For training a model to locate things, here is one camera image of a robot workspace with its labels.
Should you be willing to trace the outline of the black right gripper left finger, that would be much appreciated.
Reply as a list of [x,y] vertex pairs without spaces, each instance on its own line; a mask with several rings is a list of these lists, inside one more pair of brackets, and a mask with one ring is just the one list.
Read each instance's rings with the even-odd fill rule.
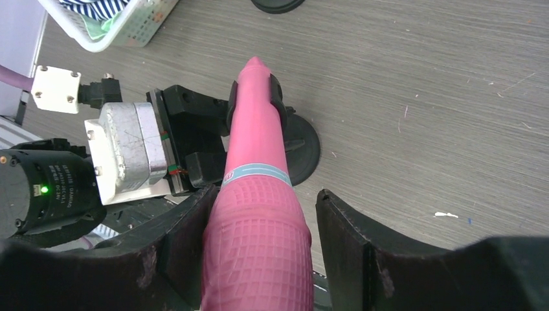
[[2,310],[197,310],[202,236],[218,189],[93,249],[1,243]]

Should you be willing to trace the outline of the black microphone stand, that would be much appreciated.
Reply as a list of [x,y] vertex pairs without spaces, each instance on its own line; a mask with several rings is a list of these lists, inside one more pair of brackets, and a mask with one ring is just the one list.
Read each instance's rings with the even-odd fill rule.
[[284,14],[299,7],[304,0],[251,0],[252,4],[268,14]]
[[239,77],[233,83],[227,124],[224,185],[259,175],[295,186],[307,180],[320,161],[318,134],[284,104],[281,85],[271,73]]

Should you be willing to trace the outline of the black front microphone stand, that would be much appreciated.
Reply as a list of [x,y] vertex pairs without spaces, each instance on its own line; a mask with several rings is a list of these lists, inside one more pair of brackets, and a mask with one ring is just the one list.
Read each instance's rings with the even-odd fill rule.
[[304,0],[251,0],[252,4],[268,14],[284,14],[299,7]]

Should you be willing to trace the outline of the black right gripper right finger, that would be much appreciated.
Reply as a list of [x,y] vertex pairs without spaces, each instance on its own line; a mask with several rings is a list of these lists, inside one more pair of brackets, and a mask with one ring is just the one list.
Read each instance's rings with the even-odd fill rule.
[[548,239],[496,236],[456,250],[420,242],[319,192],[333,310],[547,310]]

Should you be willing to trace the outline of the pink microphone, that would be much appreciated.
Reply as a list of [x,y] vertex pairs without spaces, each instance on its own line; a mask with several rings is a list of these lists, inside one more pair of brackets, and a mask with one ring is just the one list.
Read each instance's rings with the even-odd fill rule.
[[292,188],[271,70],[238,76],[223,183],[203,235],[202,310],[312,310],[311,233]]

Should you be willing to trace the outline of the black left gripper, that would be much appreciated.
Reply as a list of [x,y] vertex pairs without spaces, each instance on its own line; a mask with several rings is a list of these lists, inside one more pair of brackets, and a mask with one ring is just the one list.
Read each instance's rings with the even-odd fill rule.
[[186,196],[208,185],[220,185],[229,135],[228,102],[174,85],[146,94],[159,123],[171,195]]

